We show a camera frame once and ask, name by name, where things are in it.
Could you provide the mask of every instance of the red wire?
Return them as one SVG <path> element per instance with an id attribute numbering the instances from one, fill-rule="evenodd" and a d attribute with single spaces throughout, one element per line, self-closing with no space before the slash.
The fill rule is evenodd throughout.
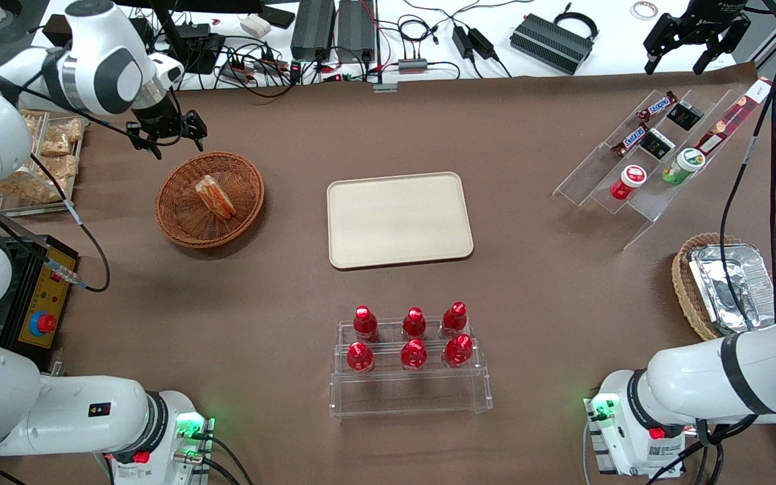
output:
<path id="1" fill-rule="evenodd" d="M 382 28 L 379 27 L 379 21 L 376 20 L 376 18 L 373 16 L 373 13 L 370 12 L 370 7 L 367 6 L 367 3 L 361 2 L 361 5 L 364 7 L 364 10 L 367 11 L 367 15 L 369 16 L 370 20 L 373 22 L 373 25 L 376 26 L 376 31 L 379 31 L 379 34 L 382 34 L 382 38 L 385 39 L 385 44 L 388 46 L 388 59 L 385 59 L 385 64 L 379 64 L 373 70 L 375 71 L 381 71 L 382 68 L 384 68 L 386 65 L 388 65 L 389 62 L 391 62 L 391 41 L 388 41 L 388 36 L 385 35 L 385 32 L 382 31 Z"/>

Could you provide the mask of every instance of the qr code label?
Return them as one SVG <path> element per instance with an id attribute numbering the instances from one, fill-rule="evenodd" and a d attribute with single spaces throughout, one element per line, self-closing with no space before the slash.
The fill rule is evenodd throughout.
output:
<path id="1" fill-rule="evenodd" d="M 649 440 L 649 461 L 669 461 L 681 451 L 680 439 Z"/>

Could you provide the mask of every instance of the yellow control panel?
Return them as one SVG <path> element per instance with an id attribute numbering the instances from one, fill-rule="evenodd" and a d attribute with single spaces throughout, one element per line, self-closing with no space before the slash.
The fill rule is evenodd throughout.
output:
<path id="1" fill-rule="evenodd" d="M 62 266 L 68 267 L 70 270 L 74 270 L 77 267 L 77 260 L 68 257 L 56 248 L 50 248 L 47 255 L 58 261 Z M 53 338 L 58 331 L 58 322 L 61 319 L 62 310 L 65 306 L 65 296 L 67 296 L 68 288 L 71 287 L 71 283 L 61 279 L 58 274 L 44 265 L 40 270 L 37 283 L 34 286 L 34 293 L 32 295 L 30 304 L 28 304 L 28 310 L 22 326 L 20 328 L 19 342 L 24 344 L 36 345 L 49 349 L 53 346 Z M 37 335 L 32 332 L 32 319 L 37 322 L 39 316 L 50 315 L 55 319 L 55 328 L 52 331 L 47 331 L 42 335 Z"/>

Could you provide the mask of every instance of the aluminum foil container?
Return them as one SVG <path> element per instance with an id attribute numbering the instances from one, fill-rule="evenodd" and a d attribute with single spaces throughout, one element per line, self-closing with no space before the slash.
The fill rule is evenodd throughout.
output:
<path id="1" fill-rule="evenodd" d="M 687 255 L 690 272 L 714 328 L 729 335 L 774 325 L 774 293 L 760 251 L 751 245 L 728 245 L 725 252 L 732 288 L 748 317 L 746 321 L 727 285 L 720 246 L 701 246 Z"/>

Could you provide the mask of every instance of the tape roll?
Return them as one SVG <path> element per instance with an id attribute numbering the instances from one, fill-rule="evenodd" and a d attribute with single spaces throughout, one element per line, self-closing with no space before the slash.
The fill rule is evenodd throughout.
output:
<path id="1" fill-rule="evenodd" d="M 637 2 L 631 5 L 630 13 L 639 20 L 652 20 L 656 18 L 658 9 L 651 2 Z"/>

